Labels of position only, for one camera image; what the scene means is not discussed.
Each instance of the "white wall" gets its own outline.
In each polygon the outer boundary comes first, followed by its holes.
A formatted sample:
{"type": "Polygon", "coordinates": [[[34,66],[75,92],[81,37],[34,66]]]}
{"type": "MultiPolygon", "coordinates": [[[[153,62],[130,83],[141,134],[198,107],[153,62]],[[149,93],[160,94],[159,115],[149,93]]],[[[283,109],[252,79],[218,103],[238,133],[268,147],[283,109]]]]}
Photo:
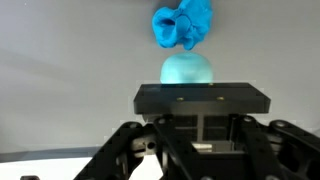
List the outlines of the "white wall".
{"type": "MultiPolygon", "coordinates": [[[[141,83],[183,49],[151,30],[160,0],[0,0],[0,152],[102,144],[136,120],[141,83]]],[[[217,81],[248,81],[272,98],[267,123],[320,128],[320,1],[215,0],[194,51],[217,81]]]]}

